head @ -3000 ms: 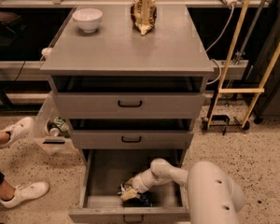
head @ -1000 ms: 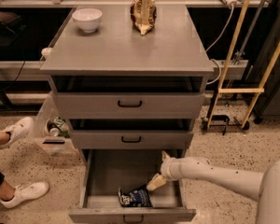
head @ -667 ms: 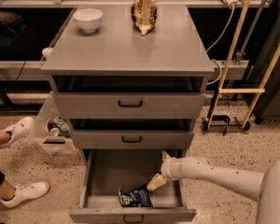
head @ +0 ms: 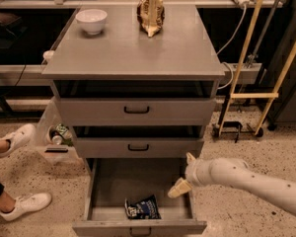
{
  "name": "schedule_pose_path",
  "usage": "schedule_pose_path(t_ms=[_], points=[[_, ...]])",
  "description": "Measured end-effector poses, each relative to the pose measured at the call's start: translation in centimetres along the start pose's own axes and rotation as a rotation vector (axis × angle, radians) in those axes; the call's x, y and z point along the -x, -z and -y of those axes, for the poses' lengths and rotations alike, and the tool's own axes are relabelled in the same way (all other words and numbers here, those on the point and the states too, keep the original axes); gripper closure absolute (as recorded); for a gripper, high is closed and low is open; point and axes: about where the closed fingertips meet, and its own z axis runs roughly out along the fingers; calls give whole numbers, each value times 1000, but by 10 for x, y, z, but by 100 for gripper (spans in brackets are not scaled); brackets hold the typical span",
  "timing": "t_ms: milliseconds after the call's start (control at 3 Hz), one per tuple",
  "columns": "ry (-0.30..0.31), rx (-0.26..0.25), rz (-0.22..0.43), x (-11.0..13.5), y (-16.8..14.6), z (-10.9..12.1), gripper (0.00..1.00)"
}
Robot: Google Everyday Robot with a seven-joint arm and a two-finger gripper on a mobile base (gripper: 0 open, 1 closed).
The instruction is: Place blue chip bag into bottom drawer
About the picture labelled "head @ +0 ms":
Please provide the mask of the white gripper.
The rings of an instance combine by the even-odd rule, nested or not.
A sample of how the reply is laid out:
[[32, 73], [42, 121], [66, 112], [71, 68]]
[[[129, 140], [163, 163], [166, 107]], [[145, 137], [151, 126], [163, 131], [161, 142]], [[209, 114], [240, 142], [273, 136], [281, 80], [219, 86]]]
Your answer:
[[209, 161], [195, 158], [190, 152], [186, 154], [187, 166], [185, 168], [185, 179], [179, 178], [168, 191], [169, 198], [177, 198], [192, 190], [194, 187], [204, 187], [211, 183], [209, 173]]

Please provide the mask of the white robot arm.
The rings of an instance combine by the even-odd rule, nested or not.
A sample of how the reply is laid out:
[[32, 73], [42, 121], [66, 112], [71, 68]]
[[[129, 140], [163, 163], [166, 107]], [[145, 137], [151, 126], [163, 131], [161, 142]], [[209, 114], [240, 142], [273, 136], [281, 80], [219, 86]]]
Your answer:
[[189, 193], [195, 187], [221, 185], [246, 191], [296, 216], [296, 183], [251, 171], [243, 159], [202, 160], [186, 155], [185, 176], [168, 191], [170, 198]]

